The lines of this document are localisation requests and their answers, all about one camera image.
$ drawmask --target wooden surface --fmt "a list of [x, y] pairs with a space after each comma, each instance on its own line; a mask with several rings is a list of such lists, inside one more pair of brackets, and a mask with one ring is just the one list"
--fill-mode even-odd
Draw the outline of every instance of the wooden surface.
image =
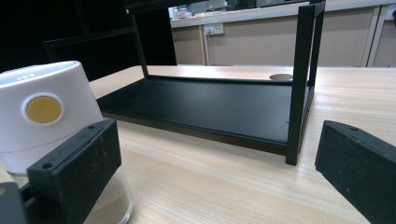
[[[267, 78], [288, 67], [150, 67], [151, 74]], [[142, 78], [133, 67], [91, 83], [96, 97]], [[134, 194], [128, 223], [367, 223], [315, 170], [323, 120], [396, 146], [396, 69], [319, 68], [297, 166], [285, 157], [118, 122]], [[2, 171], [0, 181], [8, 180]]]

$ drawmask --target white countertop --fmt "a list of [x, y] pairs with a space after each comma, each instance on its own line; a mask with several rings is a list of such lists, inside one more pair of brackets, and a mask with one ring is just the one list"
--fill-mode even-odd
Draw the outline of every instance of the white countertop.
[[[335, 11], [358, 7], [373, 7], [396, 4], [396, 0], [328, 0], [326, 11]], [[297, 15], [298, 7], [308, 5], [307, 2], [278, 7], [253, 8], [238, 11], [228, 11], [205, 17], [171, 21], [172, 28], [205, 25], [218, 22], [250, 21], [266, 18]]]

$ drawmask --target wooden table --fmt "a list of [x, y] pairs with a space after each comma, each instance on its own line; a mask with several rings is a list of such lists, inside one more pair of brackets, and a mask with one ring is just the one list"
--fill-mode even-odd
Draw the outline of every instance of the wooden table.
[[[151, 74], [268, 78], [289, 67], [151, 66]], [[91, 83], [101, 97], [142, 78], [140, 67]], [[396, 146], [396, 69], [319, 68], [297, 166], [285, 157], [118, 121], [134, 192], [128, 223], [367, 223], [315, 170], [323, 120]], [[0, 181], [9, 177], [2, 170]]]

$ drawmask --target screw hole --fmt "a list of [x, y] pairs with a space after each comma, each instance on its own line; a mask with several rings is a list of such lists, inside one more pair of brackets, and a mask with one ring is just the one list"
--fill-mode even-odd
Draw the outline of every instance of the screw hole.
[[48, 162], [48, 163], [45, 163], [44, 165], [42, 165], [41, 167], [46, 170], [46, 169], [51, 168], [52, 166], [53, 166], [53, 164]]

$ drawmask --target countertop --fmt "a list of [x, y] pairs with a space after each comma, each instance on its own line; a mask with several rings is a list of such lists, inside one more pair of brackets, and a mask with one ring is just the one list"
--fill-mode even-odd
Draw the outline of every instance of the countertop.
[[[150, 66], [151, 74], [268, 78], [290, 67]], [[297, 166], [285, 157], [118, 121], [134, 194], [128, 223], [368, 223], [315, 170], [323, 120], [396, 146], [396, 68], [318, 69]], [[101, 97], [142, 78], [139, 66], [91, 82]], [[0, 181], [9, 180], [0, 169]]]
[[[395, 0], [328, 0], [326, 11], [343, 10], [358, 7], [373, 7], [396, 4]], [[195, 17], [171, 21], [172, 28], [205, 25], [218, 22], [250, 21], [267, 18], [297, 15], [298, 7], [308, 5], [305, 3], [290, 4], [277, 7], [253, 8], [237, 11], [228, 11], [205, 17]]]

